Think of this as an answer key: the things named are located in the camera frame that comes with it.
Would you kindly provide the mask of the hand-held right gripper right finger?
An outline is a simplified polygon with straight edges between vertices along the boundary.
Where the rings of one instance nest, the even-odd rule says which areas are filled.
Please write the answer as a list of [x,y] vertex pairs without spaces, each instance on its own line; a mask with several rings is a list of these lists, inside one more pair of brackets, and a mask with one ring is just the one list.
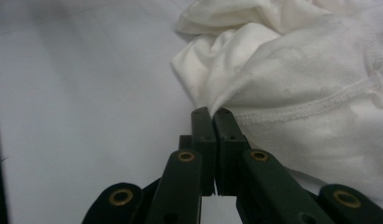
[[242,177],[238,162],[248,148],[248,140],[228,109],[221,108],[214,114],[213,126],[218,140],[215,176],[218,194],[236,196]]

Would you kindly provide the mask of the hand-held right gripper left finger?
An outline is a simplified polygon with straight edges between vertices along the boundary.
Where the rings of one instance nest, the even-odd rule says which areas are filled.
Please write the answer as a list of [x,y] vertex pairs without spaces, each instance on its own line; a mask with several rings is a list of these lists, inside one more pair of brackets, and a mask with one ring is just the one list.
[[178,148],[192,149],[202,155],[202,195],[214,194],[217,139],[206,107],[191,112],[191,135],[181,135]]

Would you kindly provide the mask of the white baby garment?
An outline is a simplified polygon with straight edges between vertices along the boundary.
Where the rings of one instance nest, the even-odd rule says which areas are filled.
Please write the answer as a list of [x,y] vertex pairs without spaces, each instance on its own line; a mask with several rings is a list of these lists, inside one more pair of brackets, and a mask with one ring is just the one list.
[[195,0],[172,61],[286,167],[383,205],[383,0]]

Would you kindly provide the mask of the white table cover board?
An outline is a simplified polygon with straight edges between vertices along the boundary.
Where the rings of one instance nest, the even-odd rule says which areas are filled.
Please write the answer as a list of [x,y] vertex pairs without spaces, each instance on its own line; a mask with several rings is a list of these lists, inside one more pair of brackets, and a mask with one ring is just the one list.
[[162,172],[197,105],[172,61],[195,0],[0,0],[11,224],[80,224],[106,187]]

